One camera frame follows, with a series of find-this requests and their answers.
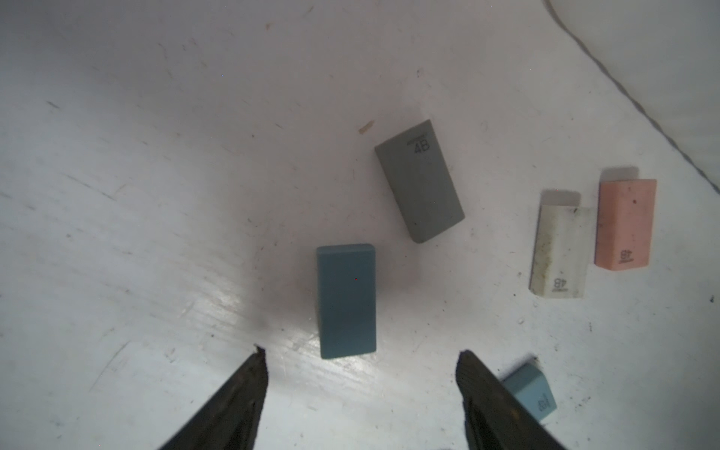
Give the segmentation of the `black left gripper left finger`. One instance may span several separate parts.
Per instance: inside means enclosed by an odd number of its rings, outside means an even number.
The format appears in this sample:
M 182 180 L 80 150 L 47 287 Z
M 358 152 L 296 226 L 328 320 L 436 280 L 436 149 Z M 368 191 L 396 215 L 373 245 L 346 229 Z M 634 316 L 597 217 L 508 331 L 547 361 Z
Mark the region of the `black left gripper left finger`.
M 266 351 L 258 346 L 161 450 L 254 447 L 269 384 Z

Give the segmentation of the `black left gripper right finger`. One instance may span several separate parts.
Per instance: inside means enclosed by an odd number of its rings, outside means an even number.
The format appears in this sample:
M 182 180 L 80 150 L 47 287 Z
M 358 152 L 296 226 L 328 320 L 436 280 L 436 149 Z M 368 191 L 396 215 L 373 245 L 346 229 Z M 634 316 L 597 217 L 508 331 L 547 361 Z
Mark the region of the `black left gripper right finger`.
M 456 383 L 471 449 L 562 449 L 471 351 L 459 354 Z

